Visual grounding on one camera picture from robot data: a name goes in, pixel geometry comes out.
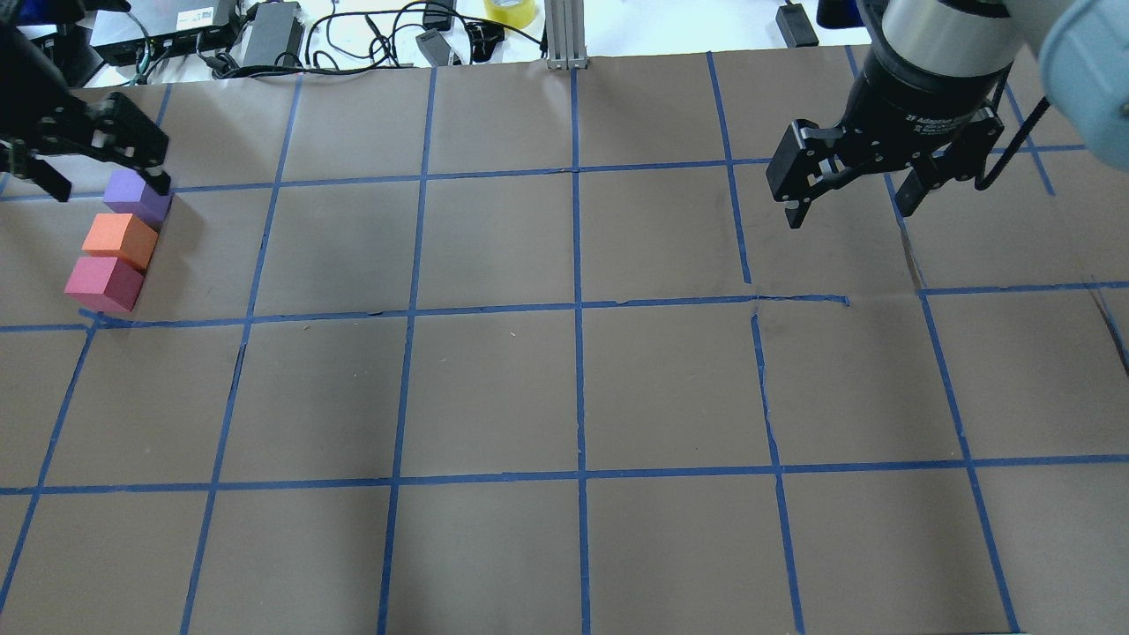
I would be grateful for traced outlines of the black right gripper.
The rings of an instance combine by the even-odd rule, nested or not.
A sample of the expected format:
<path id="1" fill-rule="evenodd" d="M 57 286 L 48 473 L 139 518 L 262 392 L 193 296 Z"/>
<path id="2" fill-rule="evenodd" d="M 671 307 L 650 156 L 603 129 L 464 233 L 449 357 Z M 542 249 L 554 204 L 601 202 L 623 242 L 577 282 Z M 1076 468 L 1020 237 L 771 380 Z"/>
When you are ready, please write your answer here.
<path id="1" fill-rule="evenodd" d="M 980 176 L 1004 129 L 991 101 L 1003 75 L 936 75 L 892 49 L 870 49 L 839 122 L 793 121 L 767 165 L 788 228 L 803 226 L 815 198 L 863 176 L 908 169 L 895 193 L 901 217 L 933 189 Z"/>

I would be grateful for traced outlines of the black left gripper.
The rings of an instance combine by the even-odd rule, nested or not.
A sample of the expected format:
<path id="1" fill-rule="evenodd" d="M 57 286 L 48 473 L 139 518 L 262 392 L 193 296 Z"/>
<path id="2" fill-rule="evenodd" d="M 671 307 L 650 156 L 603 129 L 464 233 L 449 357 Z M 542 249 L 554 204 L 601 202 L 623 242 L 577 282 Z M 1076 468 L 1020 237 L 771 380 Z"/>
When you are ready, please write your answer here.
<path id="1" fill-rule="evenodd" d="M 145 174 L 158 195 L 172 191 L 164 168 L 169 137 L 125 93 L 87 103 L 73 95 L 3 97 L 3 171 L 26 164 L 26 180 L 65 205 L 71 181 L 41 156 L 84 155 Z"/>

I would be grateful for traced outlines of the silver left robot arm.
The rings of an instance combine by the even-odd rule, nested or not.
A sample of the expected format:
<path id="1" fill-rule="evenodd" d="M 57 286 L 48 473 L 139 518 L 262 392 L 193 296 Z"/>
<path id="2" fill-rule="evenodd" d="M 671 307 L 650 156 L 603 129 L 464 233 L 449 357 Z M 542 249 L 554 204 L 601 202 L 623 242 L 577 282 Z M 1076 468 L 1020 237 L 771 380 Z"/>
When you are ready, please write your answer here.
<path id="1" fill-rule="evenodd" d="M 121 92 L 88 103 L 18 29 L 21 1 L 3 3 L 3 172 L 67 202 L 72 184 L 49 156 L 81 155 L 133 169 L 157 193 L 170 192 L 164 169 L 169 137 Z"/>

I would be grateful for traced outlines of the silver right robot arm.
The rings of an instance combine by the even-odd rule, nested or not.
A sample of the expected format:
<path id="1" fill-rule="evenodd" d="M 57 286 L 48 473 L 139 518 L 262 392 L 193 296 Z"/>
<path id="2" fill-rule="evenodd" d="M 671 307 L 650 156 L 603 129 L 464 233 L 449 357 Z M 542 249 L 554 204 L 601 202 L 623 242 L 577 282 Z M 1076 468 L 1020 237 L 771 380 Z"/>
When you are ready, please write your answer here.
<path id="1" fill-rule="evenodd" d="M 955 181 L 994 184 L 1047 108 L 1057 108 L 1099 160 L 1126 169 L 1124 1 L 863 1 L 870 53 L 835 127 L 791 122 L 767 186 L 800 228 L 811 202 L 860 176 L 907 169 L 903 216 Z M 1039 62 L 1044 96 L 992 168 L 1004 131 L 994 93 L 1021 47 Z"/>

